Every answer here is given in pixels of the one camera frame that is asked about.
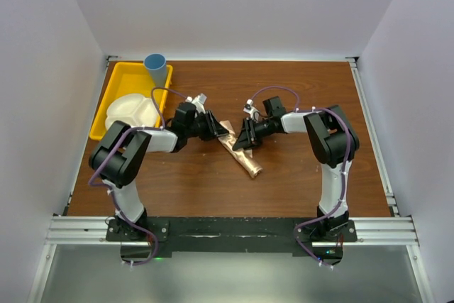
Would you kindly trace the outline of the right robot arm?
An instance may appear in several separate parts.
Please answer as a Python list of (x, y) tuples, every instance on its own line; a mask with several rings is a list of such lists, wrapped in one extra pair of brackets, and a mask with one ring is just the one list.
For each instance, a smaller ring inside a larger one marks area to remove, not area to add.
[(266, 116), (258, 119), (260, 112), (253, 106), (253, 100), (246, 102), (244, 112), (249, 117), (243, 120), (233, 149), (259, 147), (263, 138), (276, 133), (306, 133), (315, 158), (321, 164), (322, 189), (317, 217), (302, 223), (297, 233), (332, 241), (349, 220), (348, 173), (360, 147), (358, 135), (338, 105), (310, 111), (288, 111), (279, 97), (272, 97), (264, 100), (263, 106)]

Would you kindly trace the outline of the peach cloth napkin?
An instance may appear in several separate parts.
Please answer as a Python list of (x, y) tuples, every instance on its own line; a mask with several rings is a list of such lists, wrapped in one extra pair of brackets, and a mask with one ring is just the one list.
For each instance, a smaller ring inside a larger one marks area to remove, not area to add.
[(256, 178), (262, 171), (262, 166), (253, 159), (252, 150), (234, 150), (233, 145), (237, 140), (236, 132), (228, 120), (220, 121), (220, 124), (228, 131), (226, 136), (221, 136), (218, 141), (231, 154), (236, 162), (250, 175), (251, 178)]

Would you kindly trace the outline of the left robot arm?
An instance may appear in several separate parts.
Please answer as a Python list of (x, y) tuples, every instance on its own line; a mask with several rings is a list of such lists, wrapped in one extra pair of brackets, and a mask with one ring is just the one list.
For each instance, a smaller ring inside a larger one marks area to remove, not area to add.
[(115, 121), (89, 157), (99, 186), (107, 188), (115, 207), (115, 220), (125, 236), (132, 241), (155, 241), (148, 227), (148, 215), (139, 198), (135, 179), (147, 153), (176, 153), (190, 138), (211, 141), (229, 131), (202, 105), (182, 102), (163, 128), (132, 127)]

